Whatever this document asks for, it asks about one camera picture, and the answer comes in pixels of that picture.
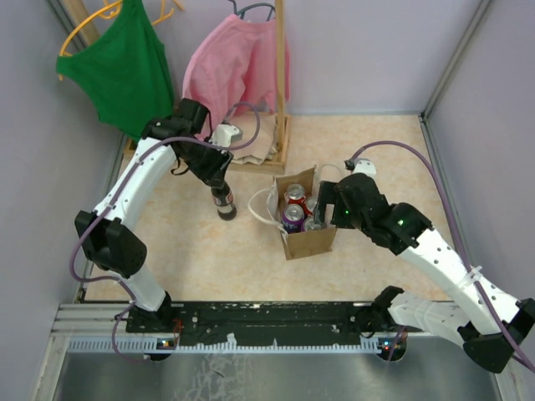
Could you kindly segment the cola glass bottle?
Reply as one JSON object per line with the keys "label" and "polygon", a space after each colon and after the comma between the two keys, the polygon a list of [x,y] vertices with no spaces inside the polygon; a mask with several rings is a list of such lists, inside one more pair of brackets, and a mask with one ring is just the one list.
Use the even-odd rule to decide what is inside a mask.
{"label": "cola glass bottle", "polygon": [[212,187],[211,196],[217,208],[217,214],[224,221],[231,221],[237,215],[237,208],[234,205],[234,197],[230,186],[227,183],[221,188]]}

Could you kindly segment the red soda can front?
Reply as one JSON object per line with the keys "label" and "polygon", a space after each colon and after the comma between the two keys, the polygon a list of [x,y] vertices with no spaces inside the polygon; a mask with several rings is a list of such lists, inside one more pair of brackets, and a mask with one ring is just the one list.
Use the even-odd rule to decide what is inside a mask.
{"label": "red soda can front", "polygon": [[305,199],[303,202],[303,211],[306,216],[311,216],[313,214],[317,202],[318,198],[314,195],[311,195]]}

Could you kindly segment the red soda can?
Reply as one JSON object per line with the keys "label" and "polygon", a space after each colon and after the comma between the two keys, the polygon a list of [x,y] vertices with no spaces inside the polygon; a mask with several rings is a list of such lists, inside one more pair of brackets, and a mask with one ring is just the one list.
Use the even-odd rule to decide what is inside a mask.
{"label": "red soda can", "polygon": [[284,193],[287,205],[302,205],[307,199],[306,190],[299,183],[289,185]]}
{"label": "red soda can", "polygon": [[318,198],[314,195],[311,195],[305,199],[303,202],[303,211],[306,216],[311,216],[313,214],[317,202]]}

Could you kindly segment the purple soda can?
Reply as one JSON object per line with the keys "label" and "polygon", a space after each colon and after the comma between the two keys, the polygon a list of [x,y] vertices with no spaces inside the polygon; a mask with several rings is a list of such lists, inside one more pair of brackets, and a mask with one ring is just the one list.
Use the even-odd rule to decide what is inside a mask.
{"label": "purple soda can", "polygon": [[288,234],[299,233],[305,219],[305,213],[301,205],[288,204],[282,214],[282,224]]}
{"label": "purple soda can", "polygon": [[324,222],[317,222],[313,216],[308,216],[301,225],[301,232],[321,231],[326,228],[327,225]]}

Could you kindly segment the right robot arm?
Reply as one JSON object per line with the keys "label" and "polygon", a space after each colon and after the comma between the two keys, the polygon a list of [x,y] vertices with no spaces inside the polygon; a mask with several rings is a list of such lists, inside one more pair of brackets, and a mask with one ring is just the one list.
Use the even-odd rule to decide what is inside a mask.
{"label": "right robot arm", "polygon": [[426,216],[410,204],[390,204],[366,174],[321,181],[316,222],[324,221],[327,206],[334,208],[332,225],[361,231],[417,267],[455,303],[448,307],[387,287],[374,300],[379,328],[418,328],[458,345],[490,373],[504,370],[534,326],[533,299],[519,300],[487,280],[479,267],[466,267]]}

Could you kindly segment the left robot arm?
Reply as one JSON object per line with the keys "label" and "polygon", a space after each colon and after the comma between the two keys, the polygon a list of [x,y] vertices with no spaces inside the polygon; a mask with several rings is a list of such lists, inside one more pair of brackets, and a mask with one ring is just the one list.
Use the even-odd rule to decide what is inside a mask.
{"label": "left robot arm", "polygon": [[224,221],[237,215],[225,180],[232,154],[200,141],[210,112],[201,103],[182,99],[176,114],[151,120],[133,156],[110,193],[91,211],[74,220],[87,259],[126,287],[133,300],[131,315],[142,331],[162,332],[174,321],[171,297],[146,265],[147,247],[134,229],[152,191],[176,161],[182,161],[211,190]]}

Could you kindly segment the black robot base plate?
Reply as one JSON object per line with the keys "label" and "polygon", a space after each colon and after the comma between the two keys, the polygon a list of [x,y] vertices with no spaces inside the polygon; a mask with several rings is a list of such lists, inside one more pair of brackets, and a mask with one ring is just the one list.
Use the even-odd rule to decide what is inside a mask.
{"label": "black robot base plate", "polygon": [[163,312],[133,307],[124,315],[132,334],[158,334],[162,350],[179,348],[333,350],[385,341],[400,326],[370,303],[360,302],[183,302],[170,303]]}

